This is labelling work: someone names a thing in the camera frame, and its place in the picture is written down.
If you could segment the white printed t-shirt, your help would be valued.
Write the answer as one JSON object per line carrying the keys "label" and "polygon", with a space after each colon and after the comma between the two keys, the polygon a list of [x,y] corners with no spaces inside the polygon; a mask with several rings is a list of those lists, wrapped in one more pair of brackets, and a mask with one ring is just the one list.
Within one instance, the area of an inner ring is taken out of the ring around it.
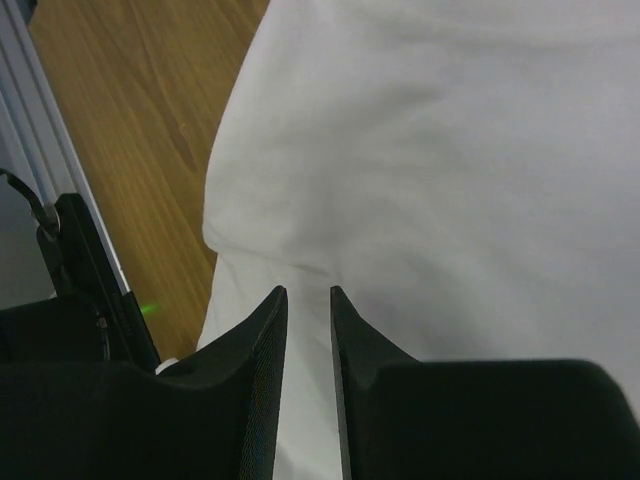
{"label": "white printed t-shirt", "polygon": [[207,344],[277,285],[274,475],[341,477],[329,291],[424,359],[586,358],[639,402],[639,5],[273,1],[206,176]]}

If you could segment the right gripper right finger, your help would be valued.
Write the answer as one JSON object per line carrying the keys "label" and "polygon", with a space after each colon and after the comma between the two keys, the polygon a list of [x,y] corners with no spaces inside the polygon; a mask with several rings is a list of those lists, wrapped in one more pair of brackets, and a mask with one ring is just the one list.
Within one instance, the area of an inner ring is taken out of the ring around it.
{"label": "right gripper right finger", "polygon": [[583,360],[419,361],[330,291],[347,479],[635,479],[639,426]]}

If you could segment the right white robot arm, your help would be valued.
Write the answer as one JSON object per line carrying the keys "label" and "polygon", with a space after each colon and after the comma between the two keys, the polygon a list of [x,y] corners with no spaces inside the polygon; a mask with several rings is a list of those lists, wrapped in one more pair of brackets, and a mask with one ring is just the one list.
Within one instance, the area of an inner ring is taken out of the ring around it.
{"label": "right white robot arm", "polygon": [[[28,202],[55,296],[1,313],[5,479],[270,479],[288,299],[165,370],[82,197]],[[331,291],[346,479],[635,479],[639,426],[581,360],[422,362]]]}

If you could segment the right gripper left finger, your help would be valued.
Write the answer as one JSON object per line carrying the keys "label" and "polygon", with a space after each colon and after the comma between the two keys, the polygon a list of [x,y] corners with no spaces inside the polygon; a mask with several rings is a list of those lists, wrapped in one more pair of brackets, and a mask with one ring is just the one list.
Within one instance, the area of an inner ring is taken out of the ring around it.
{"label": "right gripper left finger", "polygon": [[159,374],[123,361],[1,367],[5,479],[269,479],[287,335],[274,288]]}

